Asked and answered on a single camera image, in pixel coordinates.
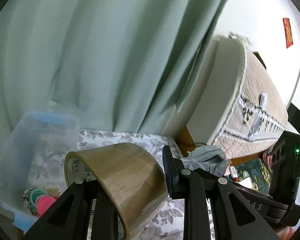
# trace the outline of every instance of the transparent plastic storage box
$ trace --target transparent plastic storage box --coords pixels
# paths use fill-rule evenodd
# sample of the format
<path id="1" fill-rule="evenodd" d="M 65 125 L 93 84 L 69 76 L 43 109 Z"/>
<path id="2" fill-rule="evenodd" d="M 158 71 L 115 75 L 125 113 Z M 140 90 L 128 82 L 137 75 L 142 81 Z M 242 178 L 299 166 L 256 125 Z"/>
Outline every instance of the transparent plastic storage box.
<path id="1" fill-rule="evenodd" d="M 14 212 L 17 227 L 27 231 L 38 219 L 22 200 L 34 152 L 76 151 L 78 134 L 69 114 L 28 112 L 16 125 L 0 154 L 0 206 Z"/>

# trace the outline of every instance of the gray floral pattern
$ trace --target gray floral pattern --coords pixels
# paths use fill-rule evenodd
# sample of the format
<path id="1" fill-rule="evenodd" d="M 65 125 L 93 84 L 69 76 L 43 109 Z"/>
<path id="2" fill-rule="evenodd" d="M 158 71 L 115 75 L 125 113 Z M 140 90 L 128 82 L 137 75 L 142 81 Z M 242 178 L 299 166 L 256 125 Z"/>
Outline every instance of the gray floral pattern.
<path id="1" fill-rule="evenodd" d="M 173 157 L 178 159 L 183 158 L 178 145 L 172 138 L 159 135 L 80 129 L 77 147 L 78 150 L 85 150 L 121 142 L 130 142 L 142 147 L 157 160 L 162 169 L 163 146 L 170 146 Z M 62 179 L 64 180 L 63 163 L 65 156 L 66 155 L 61 152 L 40 153 L 33 160 L 29 174 L 29 180 L 32 182 L 32 187 L 45 189 L 48 185 L 50 185 L 50 187 L 51 185 L 55 185 L 54 187 L 60 189 L 61 193 L 64 192 L 66 187 L 64 188 Z M 211 239 L 215 239 L 212 213 L 208 201 L 207 205 L 209 211 Z M 173 200 L 168 197 L 161 210 L 154 216 L 154 218 L 152 218 L 147 226 L 137 236 L 135 236 L 134 240 L 182 240 L 184 210 L 185 203 L 183 199 Z M 90 236 L 91 228 L 89 228 L 87 239 L 90 239 Z"/>

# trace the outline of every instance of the floral bedsheet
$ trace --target floral bedsheet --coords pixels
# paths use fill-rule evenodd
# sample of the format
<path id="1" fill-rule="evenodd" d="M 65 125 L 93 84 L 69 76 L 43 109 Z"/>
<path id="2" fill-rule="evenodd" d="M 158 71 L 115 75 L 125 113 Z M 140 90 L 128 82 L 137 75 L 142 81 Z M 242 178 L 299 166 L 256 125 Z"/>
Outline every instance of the floral bedsheet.
<path id="1" fill-rule="evenodd" d="M 127 132 L 108 132 L 100 130 L 87 130 L 80 129 L 80 134 L 78 135 L 78 150 L 85 150 L 95 147 L 101 147 L 106 145 L 112 145 L 121 142 L 134 143 L 146 151 L 148 151 L 160 164 L 163 169 L 162 163 L 162 148 L 164 145 L 169 145 L 172 155 L 174 158 L 183 158 L 178 145 L 172 138 L 163 137 L 159 135 L 150 134 L 137 134 L 137 133 L 127 133 Z M 46 154 L 36 155 L 36 159 L 33 163 L 44 163 L 43 158 L 46 158 Z M 52 174 L 50 170 L 45 170 L 43 177 L 45 180 L 38 176 L 33 176 L 29 174 L 29 180 L 32 186 L 38 186 L 42 188 L 42 182 L 49 185 L 49 187 L 60 189 L 60 193 L 64 191 L 64 174 L 63 174 L 63 162 L 65 159 L 64 154 L 50 154 L 50 158 L 53 162 L 59 162 L 59 166 L 55 165 L 55 169 Z M 214 239 L 214 227 L 210 204 L 207 201 L 209 220 L 210 220 L 210 231 L 211 238 Z M 147 226 L 137 235 L 134 240 L 182 240 L 183 239 L 183 222 L 184 222 L 184 200 L 172 200 L 170 197 L 167 198 L 165 205 L 156 214 L 156 216 L 147 224 Z"/>

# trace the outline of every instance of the brown packing tape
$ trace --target brown packing tape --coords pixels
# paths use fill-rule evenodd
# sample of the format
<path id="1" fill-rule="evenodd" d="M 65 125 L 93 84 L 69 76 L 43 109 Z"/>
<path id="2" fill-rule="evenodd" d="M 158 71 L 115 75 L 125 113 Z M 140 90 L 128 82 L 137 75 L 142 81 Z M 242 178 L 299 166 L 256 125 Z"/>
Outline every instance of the brown packing tape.
<path id="1" fill-rule="evenodd" d="M 147 225 L 168 195 L 155 158 L 132 143 L 69 152 L 64 169 L 67 186 L 77 177 L 99 181 L 117 208 L 125 239 L 132 239 Z"/>

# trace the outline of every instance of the mint green curtain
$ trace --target mint green curtain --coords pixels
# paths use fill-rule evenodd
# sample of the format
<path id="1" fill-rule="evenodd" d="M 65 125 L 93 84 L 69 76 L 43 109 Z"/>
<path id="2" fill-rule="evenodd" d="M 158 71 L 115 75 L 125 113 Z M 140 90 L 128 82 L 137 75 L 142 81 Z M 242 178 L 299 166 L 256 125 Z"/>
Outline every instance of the mint green curtain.
<path id="1" fill-rule="evenodd" d="M 41 110 L 83 128 L 160 134 L 192 85 L 220 1 L 10 0 L 0 13 L 0 126 Z"/>

